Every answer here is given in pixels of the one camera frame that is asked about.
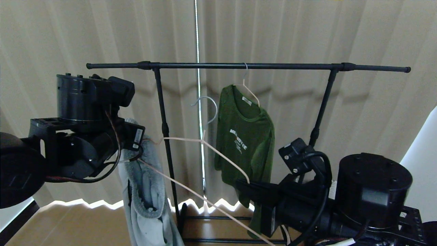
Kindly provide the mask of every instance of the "black clothing rack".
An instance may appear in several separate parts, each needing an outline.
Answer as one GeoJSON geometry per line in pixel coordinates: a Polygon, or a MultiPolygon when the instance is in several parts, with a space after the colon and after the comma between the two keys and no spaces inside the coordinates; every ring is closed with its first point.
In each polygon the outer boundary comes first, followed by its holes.
{"type": "MultiPolygon", "coordinates": [[[[326,109],[326,105],[331,93],[332,85],[334,84],[335,77],[338,72],[346,72],[353,70],[368,70],[368,71],[390,71],[390,72],[404,72],[409,73],[410,67],[388,67],[388,66],[372,66],[372,65],[356,65],[353,63],[332,63],[332,64],[312,64],[312,63],[159,63],[142,61],[138,63],[87,63],[88,69],[94,68],[139,68],[143,70],[153,70],[156,79],[156,88],[158,90],[158,99],[161,110],[162,119],[162,133],[164,137],[169,136],[169,127],[167,124],[165,105],[163,99],[163,89],[161,85],[161,73],[160,69],[174,69],[174,68],[208,68],[208,69],[281,69],[281,70],[330,70],[328,83],[326,85],[323,100],[320,105],[319,114],[315,126],[311,132],[309,144],[314,147],[316,140],[319,137],[319,128],[322,122],[323,114],[326,109]]],[[[174,179],[173,161],[171,158],[171,148],[168,139],[164,140],[168,167],[170,171],[170,177],[174,179]]],[[[299,182],[303,181],[303,175],[299,177],[299,182]]],[[[174,206],[176,207],[176,221],[180,234],[182,235],[184,229],[184,222],[186,219],[229,219],[223,216],[187,216],[187,205],[183,204],[179,211],[177,202],[176,185],[171,183],[171,189],[173,193],[174,206]]],[[[239,220],[250,220],[250,217],[236,217],[239,220]]],[[[284,240],[271,240],[272,243],[286,243],[284,240]]],[[[222,243],[264,243],[262,240],[256,239],[184,239],[185,242],[222,242],[222,243]]]]}

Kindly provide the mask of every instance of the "beige curtain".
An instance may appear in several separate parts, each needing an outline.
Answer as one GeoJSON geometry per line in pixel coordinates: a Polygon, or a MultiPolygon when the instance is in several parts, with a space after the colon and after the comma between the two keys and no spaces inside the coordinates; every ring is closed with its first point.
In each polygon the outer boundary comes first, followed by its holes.
{"type": "MultiPolygon", "coordinates": [[[[201,62],[340,63],[411,66],[406,73],[340,72],[316,149],[334,176],[349,154],[370,152],[400,161],[437,102],[435,1],[199,1],[201,62]]],[[[220,91],[241,84],[244,70],[202,70],[201,89],[218,102],[220,91]]],[[[329,71],[252,70],[249,88],[273,120],[271,180],[290,173],[277,150],[316,121],[329,71]]],[[[211,116],[212,107],[202,112],[211,116]]],[[[215,143],[215,128],[209,127],[215,143]]],[[[234,204],[234,189],[206,156],[206,196],[234,204]]]]}
{"type": "MultiPolygon", "coordinates": [[[[194,1],[1,1],[1,126],[26,137],[30,118],[56,117],[56,74],[117,76],[135,83],[121,117],[133,117],[156,141],[162,137],[153,72],[87,70],[86,63],[196,62],[194,1]]],[[[170,135],[199,138],[195,70],[162,70],[170,135]]],[[[176,179],[202,192],[200,146],[172,142],[176,179]]],[[[165,172],[164,144],[158,147],[165,172]]],[[[166,186],[172,199],[170,183],[166,186]]],[[[178,200],[188,196],[177,190],[178,200]]],[[[118,172],[96,184],[46,184],[40,206],[83,198],[113,204],[122,199],[118,172]]]]}

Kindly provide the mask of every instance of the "light blue garment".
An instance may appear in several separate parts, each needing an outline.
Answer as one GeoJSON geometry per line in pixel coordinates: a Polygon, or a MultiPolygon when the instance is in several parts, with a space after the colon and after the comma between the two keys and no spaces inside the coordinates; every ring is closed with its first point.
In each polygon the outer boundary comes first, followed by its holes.
{"type": "MultiPolygon", "coordinates": [[[[126,121],[137,124],[133,119],[126,121]]],[[[141,159],[162,172],[153,143],[143,141],[141,146],[144,149],[141,159]]],[[[122,150],[121,160],[135,155],[134,151],[122,150]]],[[[139,161],[119,164],[118,173],[123,185],[123,201],[132,245],[184,245],[168,204],[164,178],[139,161]]]]}

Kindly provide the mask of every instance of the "wooden floor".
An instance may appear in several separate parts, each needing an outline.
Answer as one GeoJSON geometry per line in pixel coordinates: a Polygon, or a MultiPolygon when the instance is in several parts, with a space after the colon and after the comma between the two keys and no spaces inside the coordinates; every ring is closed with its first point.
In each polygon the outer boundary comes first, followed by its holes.
{"type": "MultiPolygon", "coordinates": [[[[189,206],[188,213],[197,215],[189,206]]],[[[239,207],[234,216],[251,216],[251,211],[239,207]]],[[[211,216],[222,216],[214,211],[211,216]]],[[[290,230],[291,237],[297,237],[290,230]]],[[[231,220],[187,220],[183,238],[235,238],[250,239],[246,229],[231,220]]],[[[272,239],[281,239],[279,230],[272,239]]],[[[129,246],[129,234],[123,207],[110,209],[107,206],[89,208],[84,204],[64,206],[51,204],[41,208],[6,244],[7,246],[78,246],[120,245],[129,246]]],[[[185,243],[194,245],[226,245],[224,243],[185,243]]]]}

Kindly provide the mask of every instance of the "green long-sleeve shirt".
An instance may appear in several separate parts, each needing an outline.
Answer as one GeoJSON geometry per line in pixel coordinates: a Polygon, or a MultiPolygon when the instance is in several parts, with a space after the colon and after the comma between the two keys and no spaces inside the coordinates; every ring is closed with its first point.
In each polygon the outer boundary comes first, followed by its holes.
{"type": "MultiPolygon", "coordinates": [[[[274,127],[267,112],[230,85],[222,90],[218,113],[216,149],[243,169],[250,181],[270,182],[274,127]]],[[[219,155],[215,156],[214,166],[222,171],[222,180],[229,185],[235,187],[237,179],[245,179],[219,155]]],[[[238,191],[237,194],[241,204],[249,207],[250,199],[238,191]]],[[[261,210],[255,204],[250,228],[258,233],[260,220],[261,210]]]]}

